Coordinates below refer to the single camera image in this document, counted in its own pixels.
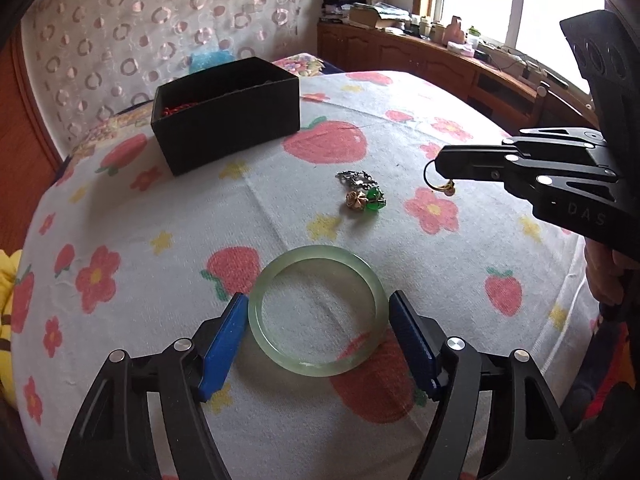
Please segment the gold flower charm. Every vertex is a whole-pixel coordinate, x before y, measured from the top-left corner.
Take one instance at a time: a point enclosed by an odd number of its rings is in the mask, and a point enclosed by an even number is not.
[[[367,195],[362,191],[350,191],[345,202],[350,209],[362,211],[367,206]]]

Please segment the pink bottle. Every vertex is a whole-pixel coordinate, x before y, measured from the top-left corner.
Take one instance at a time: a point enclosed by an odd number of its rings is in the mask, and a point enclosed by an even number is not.
[[[447,25],[447,28],[444,31],[444,36],[442,37],[443,45],[447,46],[449,41],[460,44],[465,43],[465,31],[462,30],[462,22],[457,16],[453,16],[451,18],[451,23]]]

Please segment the black box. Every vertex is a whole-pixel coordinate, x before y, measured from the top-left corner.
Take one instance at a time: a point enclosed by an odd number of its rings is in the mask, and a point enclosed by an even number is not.
[[[187,104],[194,105],[162,116]],[[258,57],[207,68],[156,89],[151,128],[177,176],[296,133],[300,80]]]

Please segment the human hand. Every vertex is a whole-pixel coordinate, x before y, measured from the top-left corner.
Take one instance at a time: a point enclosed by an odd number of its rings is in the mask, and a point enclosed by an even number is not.
[[[599,242],[588,238],[584,241],[587,282],[591,294],[602,303],[609,305],[622,303],[625,293],[619,277],[626,269],[640,269],[640,264]]]

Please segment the strawberry print tablecloth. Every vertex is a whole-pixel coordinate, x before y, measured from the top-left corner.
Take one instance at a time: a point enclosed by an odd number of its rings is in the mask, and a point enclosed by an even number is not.
[[[192,335],[231,294],[249,292],[268,262],[308,244],[353,251],[389,294],[401,288],[418,312],[481,351],[530,349],[556,398],[566,394],[597,314],[581,238],[533,218],[501,184],[460,182],[448,198],[422,180],[444,144],[498,144],[507,134],[404,73],[303,78],[300,92],[298,134],[178,178],[145,105],[92,131],[44,194],[18,270],[12,345],[20,414],[47,480],[111,350],[150,354]],[[387,207],[346,209],[342,170],[372,174]],[[298,291],[310,287],[307,301],[280,280],[265,310],[285,345],[300,350],[302,338],[316,357],[335,358],[366,337],[370,306],[365,292],[355,313],[337,308],[336,296],[362,288],[345,272],[324,277],[324,288],[299,282]],[[481,397],[466,478],[478,466],[488,403]],[[171,479],[159,399],[150,405]],[[326,379],[279,368],[248,331],[203,409],[235,479],[402,480],[435,404],[416,389],[390,330],[363,365]]]

